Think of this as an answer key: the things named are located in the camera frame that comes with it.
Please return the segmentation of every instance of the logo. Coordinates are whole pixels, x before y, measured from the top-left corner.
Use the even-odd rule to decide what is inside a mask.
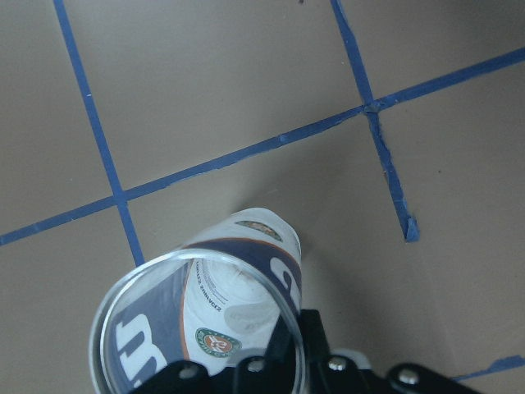
[[[229,357],[242,347],[236,339],[207,328],[199,328],[195,339],[200,348],[213,357]]]
[[[241,226],[245,226],[248,228],[252,228],[254,230],[260,231],[267,236],[270,236],[274,240],[277,240],[279,242],[282,242],[282,238],[279,234],[276,233],[276,231],[273,228],[268,227],[264,223],[260,222],[252,222],[251,220],[242,220],[240,222],[235,222],[235,224],[239,224]]]

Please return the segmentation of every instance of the screw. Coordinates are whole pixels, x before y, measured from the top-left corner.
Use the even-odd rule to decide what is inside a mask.
[[[194,378],[198,371],[199,367],[197,365],[187,364],[179,371],[179,378],[183,380]]]
[[[406,384],[418,384],[419,375],[416,371],[405,368],[401,369],[401,372],[399,372],[399,380]]]
[[[328,361],[328,368],[332,371],[344,371],[346,369],[346,359],[339,357],[338,355],[334,355]]]
[[[257,357],[248,363],[248,371],[253,373],[261,372],[264,369],[264,358]]]

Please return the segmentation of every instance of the round logo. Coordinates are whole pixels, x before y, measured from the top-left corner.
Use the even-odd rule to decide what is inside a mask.
[[[207,328],[199,328],[195,333],[195,339],[200,348],[213,357],[229,357],[241,348],[240,342],[236,339]]]

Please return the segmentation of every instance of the blue painter's tape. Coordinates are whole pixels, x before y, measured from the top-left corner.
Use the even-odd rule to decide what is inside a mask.
[[[497,71],[501,68],[512,66],[513,64],[523,61],[525,61],[525,48],[520,48],[516,51],[506,53],[505,55],[494,57],[485,62],[478,63],[474,66],[451,72],[446,76],[440,76],[439,78],[435,78],[422,84],[412,86],[411,88],[407,88],[397,93],[389,94],[388,96],[379,98],[376,101],[376,106],[381,110],[387,109],[393,107],[396,104],[417,99],[418,97],[436,92],[437,90],[445,89],[466,80],[470,80],[476,76],[488,74],[490,72]]]
[[[372,88],[368,82],[367,72],[364,68],[363,59],[359,52],[358,43],[355,39],[349,23],[346,20],[345,11],[340,0],[331,0],[331,6],[336,16],[337,25],[346,48],[346,54],[354,72],[355,82],[358,86],[359,93],[363,99],[363,104],[368,105],[373,102]]]
[[[69,18],[67,17],[66,8],[64,7],[64,2],[62,0],[54,0],[55,10],[57,12],[58,21],[62,29],[62,35],[66,43],[67,52],[69,53],[71,65],[73,66],[73,71],[75,72],[75,77],[84,100],[85,111],[88,115],[89,123],[93,130],[94,138],[97,142],[98,151],[103,161],[104,169],[106,170],[107,179],[112,188],[112,193],[116,201],[116,206],[118,212],[121,215],[122,226],[126,232],[126,237],[128,243],[130,244],[131,253],[135,260],[135,265],[139,266],[144,263],[144,257],[142,250],[139,244],[139,238],[133,226],[131,220],[130,210],[127,206],[126,197],[121,187],[121,183],[116,174],[115,164],[107,145],[106,136],[98,117],[97,108],[95,106],[93,95],[91,94],[91,89],[89,88],[88,78],[85,74],[84,67],[82,66],[82,61],[80,59],[80,54],[78,48],[76,47],[75,37],[73,35],[73,30],[71,29],[71,24]]]
[[[356,107],[334,115],[332,117],[328,117],[327,119],[323,119],[322,121],[316,121],[315,123],[312,123],[310,125],[300,127],[299,129],[295,129],[285,134],[272,137],[268,140],[264,140],[247,148],[243,148],[235,152],[226,154],[224,156],[221,156],[220,158],[214,158],[213,160],[209,160],[197,166],[187,168],[185,170],[165,176],[155,181],[145,183],[141,186],[136,186],[125,192],[126,198],[128,200],[137,199],[144,195],[151,194],[157,190],[165,189],[166,187],[173,185],[174,183],[177,183],[179,181],[183,181],[185,179],[189,179],[191,177],[201,175],[213,170],[218,170],[235,164],[246,158],[252,157],[256,154],[268,152],[270,150],[280,148],[281,146],[291,144],[295,141],[303,140],[312,135],[320,134],[323,131],[326,131],[334,126],[339,125],[343,121],[350,119],[351,117],[355,117],[361,112],[363,112],[363,107]]]
[[[395,211],[397,213],[399,224],[403,230],[404,239],[407,242],[414,242],[419,240],[419,229],[416,220],[410,215],[407,202],[404,199],[403,189],[401,188],[401,182],[397,176],[394,164],[392,163],[392,157],[390,150],[386,147],[385,141],[383,140],[381,133],[381,125],[379,123],[378,112],[381,110],[377,103],[374,102],[372,88],[368,82],[367,72],[363,65],[363,59],[359,53],[357,40],[355,39],[352,30],[349,27],[348,21],[345,16],[345,11],[340,3],[340,0],[331,0],[334,14],[336,15],[337,24],[341,37],[345,43],[346,52],[352,70],[354,72],[354,78],[358,86],[359,93],[363,100],[364,113],[367,115],[368,124],[372,133],[374,144],[376,145],[377,154],[381,160],[383,171],[385,172],[386,182],[390,190],[390,195],[394,203]]]
[[[482,371],[477,371],[474,373],[469,373],[467,375],[458,376],[454,378],[455,381],[460,382],[462,380],[478,378],[480,376],[488,375],[491,373],[498,373],[507,371],[509,369],[522,368],[525,367],[525,359],[521,355],[512,355],[504,359],[500,359],[492,363],[492,365],[483,369]]]
[[[106,197],[105,199],[100,199],[93,203],[83,205],[79,208],[61,213],[57,216],[53,216],[52,218],[45,219],[41,222],[36,222],[34,224],[31,224],[30,226],[22,227],[18,230],[8,232],[7,234],[0,236],[0,246],[10,244],[28,236],[33,236],[35,234],[38,234],[39,232],[49,230],[50,228],[60,226],[64,223],[72,222],[76,219],[83,218],[92,213],[96,213],[98,211],[110,208],[114,205],[115,202],[112,197]]]

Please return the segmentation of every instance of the gray floor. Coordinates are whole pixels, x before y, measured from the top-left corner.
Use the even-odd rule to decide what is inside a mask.
[[[342,3],[376,98],[525,45],[520,1]],[[65,4],[123,190],[363,104],[329,2]],[[134,258],[53,2],[1,8],[0,391],[88,393],[94,312]],[[299,233],[303,307],[332,347],[379,373],[505,364],[463,382],[520,392],[524,100],[521,62],[380,113],[418,242],[360,114],[130,200],[140,250],[273,209]]]

